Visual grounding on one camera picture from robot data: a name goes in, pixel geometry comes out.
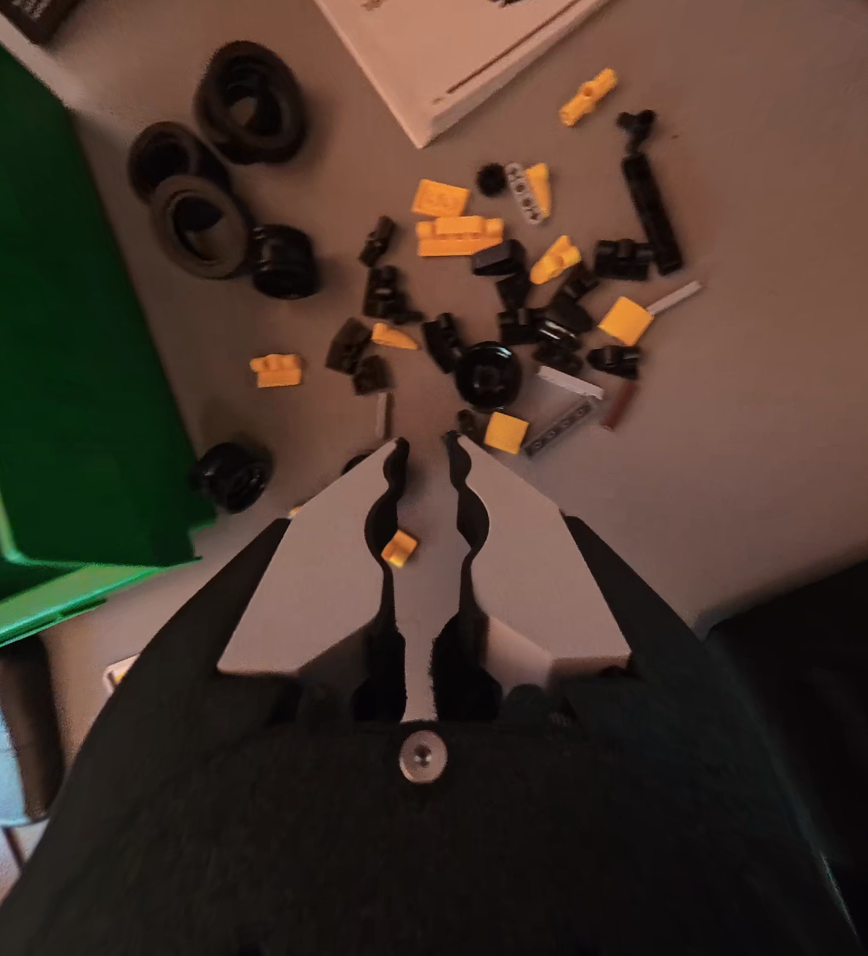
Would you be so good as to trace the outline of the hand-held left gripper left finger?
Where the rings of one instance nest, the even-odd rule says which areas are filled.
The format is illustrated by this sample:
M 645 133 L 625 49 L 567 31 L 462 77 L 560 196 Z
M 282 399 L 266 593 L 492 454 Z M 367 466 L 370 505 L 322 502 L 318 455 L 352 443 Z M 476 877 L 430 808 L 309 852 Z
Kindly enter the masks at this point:
M 221 673 L 321 687 L 354 720 L 401 721 L 405 640 L 392 568 L 409 443 L 393 439 L 288 519 L 219 661 Z

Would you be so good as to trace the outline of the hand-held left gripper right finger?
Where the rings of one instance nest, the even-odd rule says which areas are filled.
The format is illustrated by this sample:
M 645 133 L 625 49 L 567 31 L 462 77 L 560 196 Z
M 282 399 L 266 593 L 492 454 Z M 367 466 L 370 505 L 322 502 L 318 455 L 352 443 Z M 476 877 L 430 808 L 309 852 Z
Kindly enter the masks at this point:
M 623 675 L 631 647 L 566 516 L 459 432 L 444 436 L 465 544 L 459 606 L 434 642 L 441 721 L 491 721 L 518 687 L 554 699 Z

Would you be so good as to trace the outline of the grey desk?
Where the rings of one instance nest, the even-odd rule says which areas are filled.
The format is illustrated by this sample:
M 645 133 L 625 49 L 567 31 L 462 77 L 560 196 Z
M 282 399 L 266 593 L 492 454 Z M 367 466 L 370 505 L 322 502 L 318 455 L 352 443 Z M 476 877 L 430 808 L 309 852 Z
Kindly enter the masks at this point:
M 86 3 L 68 30 L 69 79 L 117 109 L 102 185 L 76 114 L 38 79 L 73 119 L 194 462 L 235 442 L 274 471 L 238 514 L 193 490 L 214 512 L 196 559 L 125 593 L 175 607 L 141 621 L 140 656 L 0 905 L 0 954 L 867 954 L 705 640 L 868 559 L 868 3 L 620 2 L 428 154 L 313 2 Z M 308 131 L 290 161 L 236 164 L 201 134 L 196 90 L 234 41 L 295 75 Z M 563 126 L 560 107 L 606 68 L 617 89 Z M 434 642 L 468 549 L 444 444 L 461 402 L 422 355 L 395 374 L 409 457 L 382 552 L 403 719 L 221 673 L 286 513 L 367 444 L 372 402 L 323 360 L 360 311 L 375 220 L 399 221 L 413 298 L 472 344 L 492 285 L 409 251 L 417 181 L 547 161 L 550 227 L 588 257 L 633 224 L 616 115 L 643 109 L 683 260 L 646 297 L 692 279 L 703 292 L 653 322 L 618 431 L 585 425 L 537 467 L 488 452 L 566 516 L 627 671 L 558 699 L 518 687 L 491 721 L 437 717 Z M 164 121 L 222 160 L 252 231 L 308 234 L 319 293 L 277 300 L 250 263 L 211 281 L 166 257 L 127 175 L 133 140 Z M 259 389 L 249 362 L 270 354 L 298 355 L 302 384 Z

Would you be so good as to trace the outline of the person's torso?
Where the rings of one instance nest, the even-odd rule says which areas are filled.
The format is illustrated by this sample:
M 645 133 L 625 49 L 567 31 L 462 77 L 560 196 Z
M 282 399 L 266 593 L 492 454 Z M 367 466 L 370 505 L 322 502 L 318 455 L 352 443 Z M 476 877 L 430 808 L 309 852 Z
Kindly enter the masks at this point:
M 759 725 L 868 952 L 868 559 L 719 621 L 705 645 Z

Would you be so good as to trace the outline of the green low storage bin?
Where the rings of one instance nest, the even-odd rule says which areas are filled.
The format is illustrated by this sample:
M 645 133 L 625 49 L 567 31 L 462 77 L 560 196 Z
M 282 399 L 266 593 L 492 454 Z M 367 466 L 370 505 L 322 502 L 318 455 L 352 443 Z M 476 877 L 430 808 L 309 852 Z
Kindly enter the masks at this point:
M 0 44 L 0 647 L 194 561 L 194 460 L 69 110 Z

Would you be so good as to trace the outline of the pile of loose brick pieces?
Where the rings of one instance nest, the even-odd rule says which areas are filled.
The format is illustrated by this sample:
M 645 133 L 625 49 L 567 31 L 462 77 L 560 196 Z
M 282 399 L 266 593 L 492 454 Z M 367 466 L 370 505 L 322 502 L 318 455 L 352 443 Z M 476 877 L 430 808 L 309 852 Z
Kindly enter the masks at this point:
M 577 424 L 594 417 L 603 429 L 615 429 L 635 393 L 641 361 L 639 341 L 656 317 L 703 292 L 703 284 L 692 281 L 647 306 L 619 297 L 596 325 L 608 343 L 585 357 L 580 355 L 583 335 L 594 328 L 593 317 L 582 303 L 603 281 L 643 282 L 651 269 L 667 276 L 683 266 L 679 243 L 644 151 L 654 124 L 651 110 L 623 112 L 617 118 L 617 125 L 628 136 L 621 172 L 647 242 L 600 241 L 592 267 L 567 235 L 555 240 L 526 269 L 523 245 L 504 236 L 499 219 L 452 216 L 416 224 L 421 258 L 466 258 L 475 276 L 497 278 L 503 305 L 497 317 L 497 342 L 515 353 L 517 348 L 534 345 L 536 377 L 580 398 L 543 427 L 533 427 L 503 410 L 477 412 L 465 403 L 457 424 L 471 440 L 532 459 Z M 428 355 L 454 379 L 458 358 L 475 344 L 464 344 L 456 318 L 449 313 L 421 322 L 420 328 Z

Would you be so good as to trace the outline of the single yellow brick connector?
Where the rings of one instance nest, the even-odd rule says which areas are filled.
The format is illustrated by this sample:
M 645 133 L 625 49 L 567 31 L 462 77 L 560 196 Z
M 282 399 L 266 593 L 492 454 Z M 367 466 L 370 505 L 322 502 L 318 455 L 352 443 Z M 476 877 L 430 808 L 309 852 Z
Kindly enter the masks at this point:
M 593 113 L 618 85 L 617 72 L 612 68 L 603 69 L 593 79 L 582 83 L 573 96 L 560 107 L 560 123 L 567 128 L 576 126 L 584 117 Z

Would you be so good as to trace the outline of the open instruction booklet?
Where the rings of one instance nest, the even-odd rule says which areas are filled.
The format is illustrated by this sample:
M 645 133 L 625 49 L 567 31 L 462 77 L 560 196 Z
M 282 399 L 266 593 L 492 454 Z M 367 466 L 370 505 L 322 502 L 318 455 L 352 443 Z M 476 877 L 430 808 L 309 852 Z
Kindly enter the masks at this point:
M 316 1 L 409 141 L 424 149 L 605 1 Z

